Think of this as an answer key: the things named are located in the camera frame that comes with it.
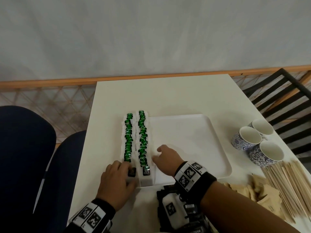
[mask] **gray wall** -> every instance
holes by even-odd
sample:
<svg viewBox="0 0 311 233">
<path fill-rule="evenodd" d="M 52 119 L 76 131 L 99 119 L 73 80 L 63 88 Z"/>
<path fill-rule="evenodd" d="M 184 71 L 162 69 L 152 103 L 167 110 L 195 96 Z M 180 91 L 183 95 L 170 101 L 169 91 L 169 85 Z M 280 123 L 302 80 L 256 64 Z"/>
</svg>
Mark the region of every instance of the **gray wall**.
<svg viewBox="0 0 311 233">
<path fill-rule="evenodd" d="M 311 63 L 311 0 L 0 0 L 0 81 Z"/>
</svg>

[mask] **barcode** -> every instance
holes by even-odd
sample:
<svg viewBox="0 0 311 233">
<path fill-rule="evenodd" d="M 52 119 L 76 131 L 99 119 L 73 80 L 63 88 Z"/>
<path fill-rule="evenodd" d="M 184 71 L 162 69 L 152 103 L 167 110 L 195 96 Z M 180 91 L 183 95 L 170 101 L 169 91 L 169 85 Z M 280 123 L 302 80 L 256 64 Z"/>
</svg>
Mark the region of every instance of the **barcode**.
<svg viewBox="0 0 311 233">
<path fill-rule="evenodd" d="M 186 204 L 185 208 L 194 208 L 194 204 Z"/>
</svg>

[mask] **patterned mug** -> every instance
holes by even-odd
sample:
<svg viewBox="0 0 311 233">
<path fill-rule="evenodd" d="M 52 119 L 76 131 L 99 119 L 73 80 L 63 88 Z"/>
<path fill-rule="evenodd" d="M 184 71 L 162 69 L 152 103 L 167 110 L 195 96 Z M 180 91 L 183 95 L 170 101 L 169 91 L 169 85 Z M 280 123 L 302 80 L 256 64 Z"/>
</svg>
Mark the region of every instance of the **patterned mug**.
<svg viewBox="0 0 311 233">
<path fill-rule="evenodd" d="M 241 127 L 232 140 L 231 144 L 237 150 L 249 150 L 262 141 L 260 133 L 251 127 Z"/>
<path fill-rule="evenodd" d="M 271 124 L 265 119 L 255 119 L 248 126 L 259 131 L 261 135 L 271 135 L 274 131 Z"/>
<path fill-rule="evenodd" d="M 248 154 L 249 159 L 258 166 L 268 166 L 284 159 L 283 150 L 272 141 L 262 141 Z"/>
</svg>

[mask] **wooden rail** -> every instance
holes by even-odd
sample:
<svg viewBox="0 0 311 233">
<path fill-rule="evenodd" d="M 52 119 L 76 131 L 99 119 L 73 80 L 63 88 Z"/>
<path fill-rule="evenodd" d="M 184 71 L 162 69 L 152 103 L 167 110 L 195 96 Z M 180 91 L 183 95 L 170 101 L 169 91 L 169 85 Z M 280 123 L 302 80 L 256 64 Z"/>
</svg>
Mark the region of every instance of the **wooden rail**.
<svg viewBox="0 0 311 233">
<path fill-rule="evenodd" d="M 184 77 L 184 76 L 199 76 L 213 74 L 229 74 L 234 76 L 247 76 L 255 74 L 270 74 L 279 70 L 281 67 L 249 69 L 249 70 L 226 70 L 226 71 L 211 71 L 199 73 L 183 73 L 183 74 L 158 74 L 158 75 L 135 75 L 135 76 L 120 76 L 120 77 L 100 77 L 100 78 L 72 78 L 72 79 L 53 79 L 53 80 L 29 80 L 29 81 L 10 81 L 0 82 L 0 89 L 18 89 L 18 88 L 37 88 L 37 87 L 57 87 L 57 86 L 75 86 L 75 85 L 92 85 L 99 81 L 114 81 L 142 78 L 168 78 L 168 77 Z M 311 70 L 311 65 L 304 66 L 288 66 L 283 67 L 288 72 L 300 72 Z"/>
</svg>

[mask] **person's right hand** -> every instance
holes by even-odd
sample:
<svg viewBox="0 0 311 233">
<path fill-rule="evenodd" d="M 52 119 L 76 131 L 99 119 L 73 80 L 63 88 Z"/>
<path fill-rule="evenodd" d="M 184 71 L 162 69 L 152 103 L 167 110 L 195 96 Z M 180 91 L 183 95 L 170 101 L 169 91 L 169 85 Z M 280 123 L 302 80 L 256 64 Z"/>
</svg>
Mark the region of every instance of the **person's right hand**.
<svg viewBox="0 0 311 233">
<path fill-rule="evenodd" d="M 179 154 L 167 145 L 161 145 L 158 149 L 159 156 L 153 156 L 152 160 L 158 169 L 166 175 L 174 177 L 177 168 L 184 162 Z"/>
</svg>

